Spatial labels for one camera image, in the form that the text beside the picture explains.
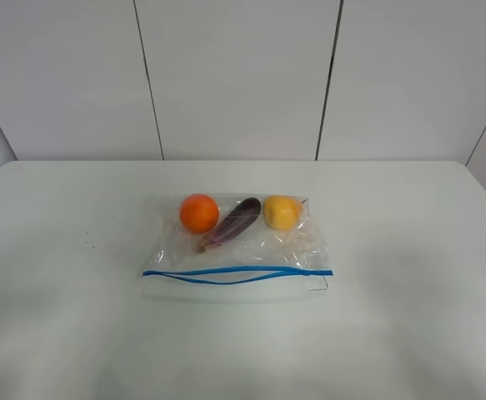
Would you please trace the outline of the purple eggplant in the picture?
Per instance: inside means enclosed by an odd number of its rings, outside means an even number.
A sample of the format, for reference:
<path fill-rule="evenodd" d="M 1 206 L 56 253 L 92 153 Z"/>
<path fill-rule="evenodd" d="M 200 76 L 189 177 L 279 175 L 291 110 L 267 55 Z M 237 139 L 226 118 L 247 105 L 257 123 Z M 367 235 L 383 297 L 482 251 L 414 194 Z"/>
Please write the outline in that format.
<path fill-rule="evenodd" d="M 198 242 L 196 253 L 201 254 L 231 242 L 256 222 L 262 204 L 256 197 L 241 201 L 215 228 Z"/>

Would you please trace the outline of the orange fruit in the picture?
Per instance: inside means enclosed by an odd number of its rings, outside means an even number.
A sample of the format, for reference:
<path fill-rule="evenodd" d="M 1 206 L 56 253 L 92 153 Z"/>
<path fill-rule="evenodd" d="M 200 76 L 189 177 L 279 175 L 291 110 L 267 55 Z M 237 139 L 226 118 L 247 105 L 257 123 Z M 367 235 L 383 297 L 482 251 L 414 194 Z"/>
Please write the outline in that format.
<path fill-rule="evenodd" d="M 196 193 L 185 197 L 181 202 L 179 220 L 191 233 L 210 231 L 216 226 L 218 219 L 218 205 L 209 195 Z"/>

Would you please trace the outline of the clear zip bag blue seal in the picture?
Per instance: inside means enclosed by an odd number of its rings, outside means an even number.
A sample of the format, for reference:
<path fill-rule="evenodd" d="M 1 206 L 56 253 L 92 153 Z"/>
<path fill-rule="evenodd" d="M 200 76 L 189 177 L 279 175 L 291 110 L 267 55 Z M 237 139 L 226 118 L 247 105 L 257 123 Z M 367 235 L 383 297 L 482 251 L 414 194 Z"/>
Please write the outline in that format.
<path fill-rule="evenodd" d="M 171 303 L 273 303 L 328 291 L 331 258 L 307 198 L 292 197 L 302 202 L 302 214 L 292 229 L 279 231 L 263 219 L 264 200 L 272 195 L 206 194 L 218 205 L 216 226 L 246 198 L 257 198 L 262 211 L 234 240 L 198 254 L 198 242 L 209 231 L 195 234 L 181 224 L 180 205 L 189 195 L 158 197 L 152 205 L 155 239 L 138 274 L 143 298 Z"/>

